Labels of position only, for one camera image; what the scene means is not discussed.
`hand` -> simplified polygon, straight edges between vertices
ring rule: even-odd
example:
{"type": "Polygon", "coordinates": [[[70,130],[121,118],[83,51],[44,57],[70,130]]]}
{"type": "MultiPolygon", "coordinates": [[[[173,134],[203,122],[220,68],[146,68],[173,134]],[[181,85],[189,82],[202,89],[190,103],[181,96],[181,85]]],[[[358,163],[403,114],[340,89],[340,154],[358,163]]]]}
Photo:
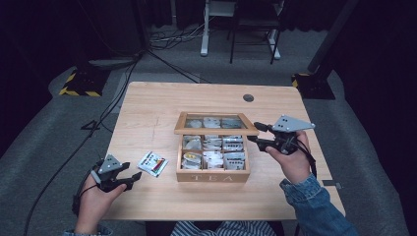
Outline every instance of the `hand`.
{"type": "MultiPolygon", "coordinates": [[[[96,183],[90,175],[84,183],[83,190],[94,185],[96,183]]],[[[74,232],[80,234],[97,234],[97,224],[107,213],[113,201],[126,188],[127,186],[123,184],[109,193],[101,191],[98,187],[86,190],[81,196],[80,213],[74,232]]]]}
{"type": "MultiPolygon", "coordinates": [[[[309,150],[309,140],[305,131],[297,131],[297,140],[302,142],[309,150]]],[[[290,155],[284,155],[273,147],[266,148],[269,153],[281,165],[285,177],[293,184],[298,184],[307,179],[310,175],[310,163],[306,154],[297,149],[290,155]]]]}

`gray mount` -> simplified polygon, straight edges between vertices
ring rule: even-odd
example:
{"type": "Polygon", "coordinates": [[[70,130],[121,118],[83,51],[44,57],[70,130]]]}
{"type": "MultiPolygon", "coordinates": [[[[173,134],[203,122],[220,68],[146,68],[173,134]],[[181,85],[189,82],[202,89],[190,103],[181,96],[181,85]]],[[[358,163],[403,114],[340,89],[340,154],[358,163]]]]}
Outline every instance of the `gray mount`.
{"type": "Polygon", "coordinates": [[[122,168],[122,163],[120,163],[112,154],[108,154],[101,167],[98,169],[98,174],[104,174],[119,168],[122,168]]]}
{"type": "Polygon", "coordinates": [[[287,115],[282,115],[272,126],[272,129],[279,132],[290,133],[299,130],[314,129],[315,127],[316,125],[313,123],[298,120],[287,115]]]}

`chair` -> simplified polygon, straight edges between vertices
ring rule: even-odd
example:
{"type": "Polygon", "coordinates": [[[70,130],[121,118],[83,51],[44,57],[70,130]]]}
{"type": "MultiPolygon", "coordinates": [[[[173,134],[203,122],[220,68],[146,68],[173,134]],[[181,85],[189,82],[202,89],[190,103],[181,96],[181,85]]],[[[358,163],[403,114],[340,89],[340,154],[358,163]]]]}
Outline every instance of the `chair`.
{"type": "Polygon", "coordinates": [[[278,45],[279,35],[282,30],[280,23],[280,16],[282,11],[277,13],[274,4],[270,0],[237,0],[235,3],[235,9],[232,18],[232,46],[230,52],[230,64],[233,62],[233,53],[235,45],[263,45],[266,44],[259,42],[236,42],[237,30],[250,30],[250,31],[267,31],[264,40],[268,41],[272,31],[276,31],[276,39],[273,45],[272,56],[270,63],[272,64],[276,47],[278,45]]]}

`wooden box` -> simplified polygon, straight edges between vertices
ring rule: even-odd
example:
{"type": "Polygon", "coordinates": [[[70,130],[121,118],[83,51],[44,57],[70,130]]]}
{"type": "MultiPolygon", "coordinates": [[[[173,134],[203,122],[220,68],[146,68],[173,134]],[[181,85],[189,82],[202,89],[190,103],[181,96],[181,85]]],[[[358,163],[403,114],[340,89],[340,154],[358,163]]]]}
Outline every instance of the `wooden box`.
{"type": "Polygon", "coordinates": [[[244,114],[181,112],[174,133],[180,135],[178,182],[242,183],[248,180],[251,168],[247,136],[257,136],[259,131],[244,114]]]}

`person's right hand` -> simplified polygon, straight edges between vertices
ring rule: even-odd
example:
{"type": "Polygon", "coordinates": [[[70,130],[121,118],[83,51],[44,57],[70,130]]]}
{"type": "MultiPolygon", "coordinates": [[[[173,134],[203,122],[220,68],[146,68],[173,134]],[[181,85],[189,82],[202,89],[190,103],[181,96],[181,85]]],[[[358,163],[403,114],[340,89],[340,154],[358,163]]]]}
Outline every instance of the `person's right hand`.
{"type": "MultiPolygon", "coordinates": [[[[297,131],[297,140],[302,142],[309,150],[309,140],[305,131],[297,131]]],[[[281,165],[285,177],[292,183],[298,184],[307,179],[310,175],[310,163],[306,154],[297,149],[290,155],[285,155],[273,147],[266,148],[269,153],[281,165]]]]}

